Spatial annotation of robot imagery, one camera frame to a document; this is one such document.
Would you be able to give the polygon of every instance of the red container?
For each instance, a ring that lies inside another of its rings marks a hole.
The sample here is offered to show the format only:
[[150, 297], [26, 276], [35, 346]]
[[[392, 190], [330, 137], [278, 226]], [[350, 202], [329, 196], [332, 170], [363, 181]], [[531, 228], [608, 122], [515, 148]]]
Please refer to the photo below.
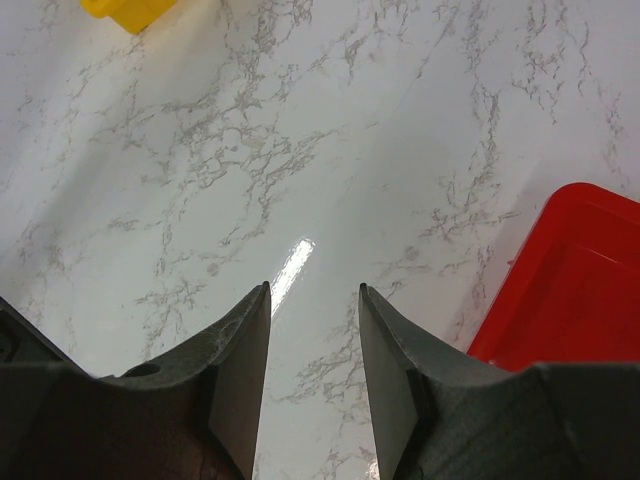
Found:
[[468, 353], [511, 371], [640, 361], [640, 204], [584, 183], [554, 193]]

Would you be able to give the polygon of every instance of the white marble surface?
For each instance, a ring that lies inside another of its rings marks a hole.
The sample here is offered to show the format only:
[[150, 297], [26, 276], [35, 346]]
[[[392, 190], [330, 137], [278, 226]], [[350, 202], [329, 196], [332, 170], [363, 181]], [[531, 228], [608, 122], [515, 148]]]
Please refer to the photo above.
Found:
[[360, 282], [465, 348], [548, 195], [640, 192], [637, 1], [76, 3], [3, 6], [0, 294], [107, 374], [279, 278], [260, 480], [376, 478]]

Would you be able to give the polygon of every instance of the yellow object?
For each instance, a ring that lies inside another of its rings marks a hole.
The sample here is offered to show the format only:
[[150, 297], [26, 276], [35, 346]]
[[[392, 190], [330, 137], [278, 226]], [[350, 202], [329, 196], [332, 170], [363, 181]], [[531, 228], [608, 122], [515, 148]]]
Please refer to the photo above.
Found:
[[108, 15], [127, 32], [139, 33], [176, 0], [80, 0], [80, 3], [94, 17]]

